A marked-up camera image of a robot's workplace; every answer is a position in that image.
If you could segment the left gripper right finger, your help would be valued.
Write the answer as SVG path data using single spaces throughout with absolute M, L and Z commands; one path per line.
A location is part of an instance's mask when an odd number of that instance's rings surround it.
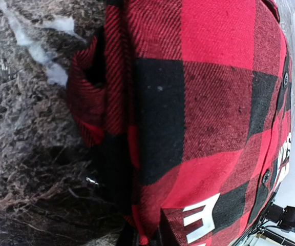
M 179 209 L 161 209 L 159 224 L 153 239 L 156 245 L 179 246 L 178 235 L 181 230 Z

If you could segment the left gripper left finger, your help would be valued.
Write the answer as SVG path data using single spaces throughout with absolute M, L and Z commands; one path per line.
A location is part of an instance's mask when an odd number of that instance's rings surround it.
M 139 234 L 128 222 L 124 224 L 116 246 L 139 246 Z

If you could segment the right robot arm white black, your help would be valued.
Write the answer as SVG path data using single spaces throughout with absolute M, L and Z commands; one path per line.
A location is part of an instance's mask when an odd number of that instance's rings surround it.
M 271 202 L 261 212 L 254 225 L 253 233 L 266 228 L 276 228 L 285 233 L 295 233 L 295 207 L 286 206 L 282 208 Z

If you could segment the red black plaid shirt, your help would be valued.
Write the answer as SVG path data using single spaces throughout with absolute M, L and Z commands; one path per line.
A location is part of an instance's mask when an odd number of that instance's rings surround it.
M 103 190 L 153 239 L 232 245 L 289 170 L 291 57 L 274 1 L 107 1 L 73 57 L 69 109 Z

